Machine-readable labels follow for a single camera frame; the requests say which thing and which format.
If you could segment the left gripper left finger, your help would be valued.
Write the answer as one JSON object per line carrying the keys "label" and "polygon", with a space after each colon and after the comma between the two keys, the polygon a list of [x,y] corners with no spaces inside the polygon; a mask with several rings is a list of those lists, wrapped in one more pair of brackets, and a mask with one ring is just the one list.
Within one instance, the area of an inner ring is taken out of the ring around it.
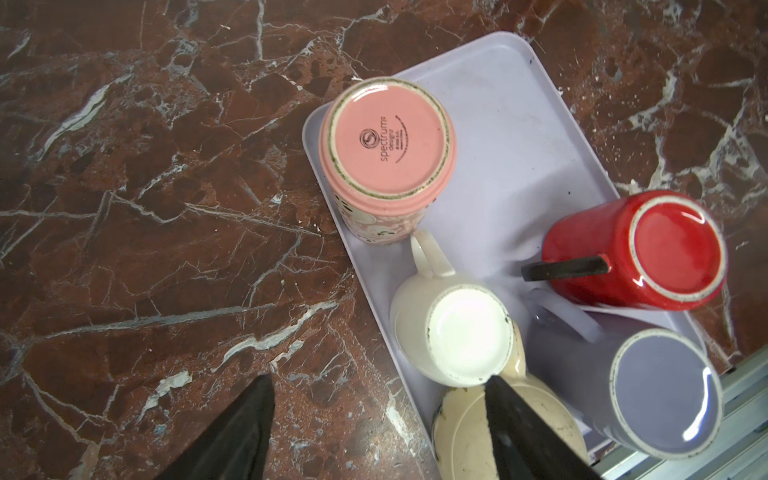
{"label": "left gripper left finger", "polygon": [[274,412],[272,378],[260,375],[158,477],[262,479]]}

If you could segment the white mug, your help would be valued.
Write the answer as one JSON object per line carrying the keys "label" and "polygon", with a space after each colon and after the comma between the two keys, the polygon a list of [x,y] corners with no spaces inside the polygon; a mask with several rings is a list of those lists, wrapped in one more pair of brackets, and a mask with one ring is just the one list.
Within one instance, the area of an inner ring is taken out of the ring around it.
{"label": "white mug", "polygon": [[454,388],[481,385],[513,359],[515,324],[484,284],[457,272],[427,230],[410,237],[416,273],[394,294],[390,320],[406,359]]}

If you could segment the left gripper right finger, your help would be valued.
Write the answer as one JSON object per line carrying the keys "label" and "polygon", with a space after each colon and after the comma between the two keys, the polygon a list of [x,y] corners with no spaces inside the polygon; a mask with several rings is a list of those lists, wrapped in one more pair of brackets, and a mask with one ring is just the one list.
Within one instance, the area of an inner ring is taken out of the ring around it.
{"label": "left gripper right finger", "polygon": [[505,380],[490,377],[484,391],[501,479],[600,479]]}

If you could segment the red mug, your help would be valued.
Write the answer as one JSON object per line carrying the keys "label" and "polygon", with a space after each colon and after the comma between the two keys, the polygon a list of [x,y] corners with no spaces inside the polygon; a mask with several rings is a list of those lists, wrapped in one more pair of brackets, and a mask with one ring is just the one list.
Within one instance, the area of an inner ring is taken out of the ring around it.
{"label": "red mug", "polygon": [[583,305],[685,311],[726,282],[727,246],[710,213],[690,197],[648,191],[558,220],[542,258],[522,267]]}

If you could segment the lavender mug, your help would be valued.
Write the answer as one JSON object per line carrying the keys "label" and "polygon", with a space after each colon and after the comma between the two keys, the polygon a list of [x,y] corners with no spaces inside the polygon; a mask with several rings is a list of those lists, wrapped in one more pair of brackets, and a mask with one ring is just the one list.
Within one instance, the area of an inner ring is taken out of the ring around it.
{"label": "lavender mug", "polygon": [[664,460],[706,450],[723,415],[708,357],[672,330],[588,311],[544,289],[525,300],[533,316],[527,365],[592,430]]}

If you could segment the pink patterned mug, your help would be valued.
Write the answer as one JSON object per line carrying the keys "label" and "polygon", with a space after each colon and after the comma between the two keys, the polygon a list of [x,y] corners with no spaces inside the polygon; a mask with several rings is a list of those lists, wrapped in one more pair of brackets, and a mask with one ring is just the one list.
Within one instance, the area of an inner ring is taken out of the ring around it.
{"label": "pink patterned mug", "polygon": [[322,120],[318,149],[344,224],[374,245],[400,241],[417,229],[457,159],[444,106],[424,88],[394,77],[343,91]]}

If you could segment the beige stoneware mug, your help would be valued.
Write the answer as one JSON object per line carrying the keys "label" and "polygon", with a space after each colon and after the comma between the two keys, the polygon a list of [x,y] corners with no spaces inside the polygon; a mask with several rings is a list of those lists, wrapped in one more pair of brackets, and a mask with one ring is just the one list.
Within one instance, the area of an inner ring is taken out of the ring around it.
{"label": "beige stoneware mug", "polygon": [[[549,387],[527,372],[518,327],[514,328],[513,352],[500,376],[581,460],[590,460],[575,418]],[[443,479],[499,477],[492,453],[483,387],[446,392],[434,415],[432,441]]]}

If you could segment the lavender plastic tray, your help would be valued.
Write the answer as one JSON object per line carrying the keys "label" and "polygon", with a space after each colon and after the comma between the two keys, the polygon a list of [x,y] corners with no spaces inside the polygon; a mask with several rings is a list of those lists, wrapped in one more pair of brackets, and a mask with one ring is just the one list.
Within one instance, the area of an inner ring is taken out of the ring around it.
{"label": "lavender plastic tray", "polygon": [[[543,237],[557,220],[620,195],[522,37],[492,33],[395,77],[433,94],[457,137],[454,172],[419,226],[459,273],[495,293],[525,338],[532,319],[526,293],[551,288],[524,282],[520,265],[540,259]],[[404,357],[389,320],[397,288],[416,273],[410,241],[369,245],[346,228],[319,155],[330,105],[308,116],[305,152],[434,458],[432,420],[446,387]]]}

